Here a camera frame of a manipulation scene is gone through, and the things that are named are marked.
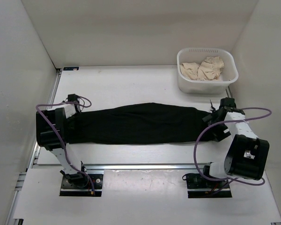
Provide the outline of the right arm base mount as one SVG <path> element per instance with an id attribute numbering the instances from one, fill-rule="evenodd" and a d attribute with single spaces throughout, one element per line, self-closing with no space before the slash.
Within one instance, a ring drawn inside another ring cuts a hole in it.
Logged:
<path id="1" fill-rule="evenodd" d="M 199 173 L 187 173 L 182 180 L 186 182 L 188 198 L 232 198 L 228 180 L 211 181 Z"/>

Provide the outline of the black trousers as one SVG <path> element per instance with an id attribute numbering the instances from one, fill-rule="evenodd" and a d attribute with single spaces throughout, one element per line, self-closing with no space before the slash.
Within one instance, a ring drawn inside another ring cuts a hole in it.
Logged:
<path id="1" fill-rule="evenodd" d="M 67 142 L 164 144 L 194 142 L 210 113 L 194 107 L 143 103 L 82 112 L 68 121 Z"/>

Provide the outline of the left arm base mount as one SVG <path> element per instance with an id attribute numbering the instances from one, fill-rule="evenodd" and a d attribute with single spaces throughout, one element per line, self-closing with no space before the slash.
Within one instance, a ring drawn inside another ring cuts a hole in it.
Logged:
<path id="1" fill-rule="evenodd" d="M 63 170 L 60 173 L 63 175 L 60 185 L 60 196 L 77 196 L 77 197 L 101 197 L 104 175 L 100 173 L 89 173 L 86 167 L 81 170 L 88 174 L 89 178 L 77 172 L 76 174 L 65 174 Z"/>

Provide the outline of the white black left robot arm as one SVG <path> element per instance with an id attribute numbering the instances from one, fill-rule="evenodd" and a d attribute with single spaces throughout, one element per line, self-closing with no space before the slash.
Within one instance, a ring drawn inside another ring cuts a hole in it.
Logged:
<path id="1" fill-rule="evenodd" d="M 68 119 L 81 113 L 85 107 L 83 98 L 69 94 L 58 104 L 36 105 L 36 137 L 39 146 L 52 153 L 63 166 L 60 173 L 68 183 L 84 188 L 89 183 L 89 176 L 83 162 L 78 160 L 69 145 Z"/>

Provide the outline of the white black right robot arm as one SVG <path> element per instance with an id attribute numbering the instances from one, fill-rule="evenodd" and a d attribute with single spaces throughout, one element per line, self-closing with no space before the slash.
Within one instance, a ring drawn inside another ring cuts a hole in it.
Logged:
<path id="1" fill-rule="evenodd" d="M 232 143 L 223 162 L 211 162 L 204 166 L 201 183 L 212 187 L 218 179 L 244 178 L 259 180 L 262 178 L 269 152 L 269 142 L 254 134 L 242 109 L 238 109 L 233 98 L 223 98 L 217 110 L 203 119 L 208 126 L 223 121 L 208 131 L 212 140 L 220 142 L 227 137 Z"/>

